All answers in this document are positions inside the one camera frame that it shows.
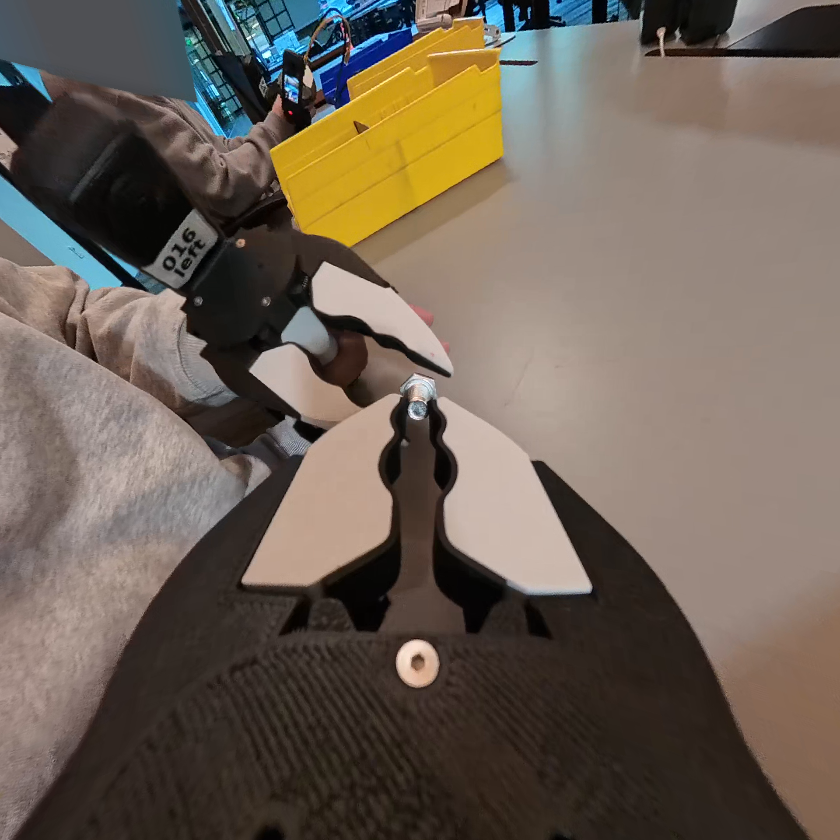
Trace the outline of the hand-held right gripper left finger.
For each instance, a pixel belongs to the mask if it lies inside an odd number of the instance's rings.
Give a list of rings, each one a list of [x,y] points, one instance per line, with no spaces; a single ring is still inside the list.
[[[394,438],[398,394],[342,421],[308,450],[244,576],[243,586],[313,586],[382,546],[392,494],[380,461]]]

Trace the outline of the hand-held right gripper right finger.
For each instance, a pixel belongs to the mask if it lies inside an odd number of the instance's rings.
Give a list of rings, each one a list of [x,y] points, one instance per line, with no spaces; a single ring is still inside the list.
[[[468,571],[525,596],[593,585],[528,454],[447,397],[436,404],[439,536]]]

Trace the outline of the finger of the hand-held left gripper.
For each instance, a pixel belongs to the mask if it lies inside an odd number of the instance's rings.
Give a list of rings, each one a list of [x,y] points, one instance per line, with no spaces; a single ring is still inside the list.
[[[262,353],[249,372],[307,424],[339,424],[361,411],[345,391],[321,379],[295,344]]]
[[[371,338],[437,375],[453,375],[444,345],[393,288],[325,262],[311,279],[310,298],[311,308],[328,327]]]

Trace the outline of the steel bolt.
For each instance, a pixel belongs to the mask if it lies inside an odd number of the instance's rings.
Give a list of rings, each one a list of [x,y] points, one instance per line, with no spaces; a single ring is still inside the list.
[[[400,386],[400,394],[406,402],[406,414],[414,422],[423,421],[429,407],[436,403],[438,391],[433,378],[414,373]]]

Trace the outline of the yellow plastic bin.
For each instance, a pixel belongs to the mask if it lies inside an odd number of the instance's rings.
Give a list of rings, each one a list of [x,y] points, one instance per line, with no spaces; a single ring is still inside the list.
[[[352,246],[504,154],[496,50],[433,54],[270,155],[300,230]]]
[[[456,20],[451,28],[437,28],[356,73],[348,82],[350,99],[359,98],[404,69],[419,71],[426,68],[431,55],[483,48],[485,35],[482,19]]]

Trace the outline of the person's left forearm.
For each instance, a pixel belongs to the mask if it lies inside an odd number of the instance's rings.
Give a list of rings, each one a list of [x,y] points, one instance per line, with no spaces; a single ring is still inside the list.
[[[235,399],[186,329],[182,300],[125,287],[91,290],[76,315],[76,350],[189,416]]]

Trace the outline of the another person's forearm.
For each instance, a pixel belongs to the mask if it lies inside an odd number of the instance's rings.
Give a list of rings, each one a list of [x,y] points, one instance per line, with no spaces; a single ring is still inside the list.
[[[281,106],[273,107],[247,134],[229,139],[215,133],[184,100],[39,73],[52,99],[69,93],[89,95],[135,121],[161,157],[174,165],[206,215],[220,224],[241,217],[279,187],[271,152],[295,133]]]

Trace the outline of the grey desk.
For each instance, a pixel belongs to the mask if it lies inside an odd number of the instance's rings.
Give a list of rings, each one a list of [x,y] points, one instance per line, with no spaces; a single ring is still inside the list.
[[[838,59],[637,29],[508,37],[503,160],[358,250],[436,314],[446,394],[656,570],[838,838]]]

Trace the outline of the person's left hand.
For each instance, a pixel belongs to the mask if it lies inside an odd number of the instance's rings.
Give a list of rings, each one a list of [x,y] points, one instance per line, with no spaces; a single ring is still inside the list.
[[[369,360],[365,337],[349,331],[331,331],[336,353],[332,360],[321,364],[321,378],[331,385],[346,390],[355,383]]]

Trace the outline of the person's striped shirt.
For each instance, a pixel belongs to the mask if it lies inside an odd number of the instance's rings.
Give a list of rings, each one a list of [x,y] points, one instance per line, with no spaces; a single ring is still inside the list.
[[[298,431],[298,422],[290,416],[267,430],[266,435],[284,458],[305,455],[312,442]]]

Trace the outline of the blue plastic bin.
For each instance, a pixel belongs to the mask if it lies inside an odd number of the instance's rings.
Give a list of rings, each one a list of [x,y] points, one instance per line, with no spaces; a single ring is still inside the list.
[[[413,31],[402,28],[388,34],[378,35],[353,47],[348,60],[340,59],[337,64],[320,71],[321,89],[328,104],[336,109],[350,102],[349,81],[362,71],[396,53],[413,42]]]

